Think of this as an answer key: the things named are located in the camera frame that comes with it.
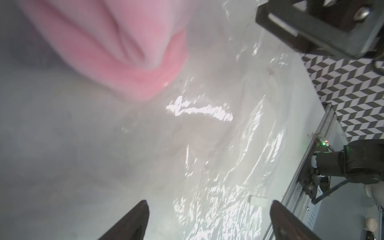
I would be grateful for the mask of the clear plastic vacuum bag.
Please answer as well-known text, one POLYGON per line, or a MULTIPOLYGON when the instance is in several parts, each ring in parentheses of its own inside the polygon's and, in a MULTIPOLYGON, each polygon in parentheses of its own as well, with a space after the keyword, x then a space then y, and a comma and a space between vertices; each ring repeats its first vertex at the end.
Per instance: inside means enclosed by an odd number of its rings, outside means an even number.
POLYGON ((1 239, 96 240, 145 200, 147 240, 261 240, 323 115, 261 5, 202 1, 183 71, 136 102, 26 47, 1 1, 1 239))

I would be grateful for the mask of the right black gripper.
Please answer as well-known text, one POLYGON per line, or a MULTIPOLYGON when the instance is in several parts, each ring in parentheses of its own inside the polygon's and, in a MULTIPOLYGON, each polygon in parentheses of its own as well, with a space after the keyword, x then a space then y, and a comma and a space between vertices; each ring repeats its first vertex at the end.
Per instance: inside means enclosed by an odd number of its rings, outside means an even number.
POLYGON ((383 1, 268 1, 257 9, 256 23, 302 54, 370 59, 375 73, 384 70, 383 1))

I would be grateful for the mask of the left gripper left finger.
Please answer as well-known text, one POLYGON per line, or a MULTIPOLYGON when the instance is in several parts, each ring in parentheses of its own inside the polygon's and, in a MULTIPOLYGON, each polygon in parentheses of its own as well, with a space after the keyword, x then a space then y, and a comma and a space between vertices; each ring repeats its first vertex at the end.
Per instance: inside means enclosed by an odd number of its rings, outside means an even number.
POLYGON ((140 201, 99 240, 143 240, 148 226, 150 209, 146 200, 140 201))

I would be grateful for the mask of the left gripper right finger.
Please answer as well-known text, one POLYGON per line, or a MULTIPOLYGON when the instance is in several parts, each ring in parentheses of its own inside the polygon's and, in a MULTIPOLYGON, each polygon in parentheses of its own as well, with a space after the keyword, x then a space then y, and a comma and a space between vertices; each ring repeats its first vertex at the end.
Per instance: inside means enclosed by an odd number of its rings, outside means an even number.
POLYGON ((279 201, 273 200, 270 217, 276 240, 321 240, 279 201))

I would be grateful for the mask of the pink towel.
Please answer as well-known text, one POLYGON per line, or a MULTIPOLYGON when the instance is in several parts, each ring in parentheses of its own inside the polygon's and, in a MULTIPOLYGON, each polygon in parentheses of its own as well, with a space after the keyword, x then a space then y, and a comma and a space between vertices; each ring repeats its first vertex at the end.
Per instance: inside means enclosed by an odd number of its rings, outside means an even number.
POLYGON ((149 100, 182 71, 198 1, 18 1, 77 73, 133 100, 149 100))

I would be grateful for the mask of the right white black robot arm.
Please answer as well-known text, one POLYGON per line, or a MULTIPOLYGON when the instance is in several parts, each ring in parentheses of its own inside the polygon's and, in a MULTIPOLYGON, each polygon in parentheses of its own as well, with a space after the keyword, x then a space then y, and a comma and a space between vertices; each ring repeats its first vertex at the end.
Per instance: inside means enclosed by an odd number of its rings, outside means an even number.
MULTIPOLYGON (((367 58, 374 72, 384 58, 383 1, 267 1, 258 7, 256 22, 301 54, 367 58)), ((357 140, 334 150, 315 135, 298 176, 303 191, 317 204, 344 184, 377 184, 384 179, 384 142, 357 140)))

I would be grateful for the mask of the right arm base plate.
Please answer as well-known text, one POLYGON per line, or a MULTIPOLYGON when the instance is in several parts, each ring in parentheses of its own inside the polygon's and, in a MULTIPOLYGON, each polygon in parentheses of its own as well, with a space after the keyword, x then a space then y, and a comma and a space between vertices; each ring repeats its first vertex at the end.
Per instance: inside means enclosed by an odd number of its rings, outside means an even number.
POLYGON ((330 177, 322 176, 317 168, 317 155, 319 153, 321 151, 314 151, 307 156, 298 178, 303 191, 312 202, 331 189, 330 177))

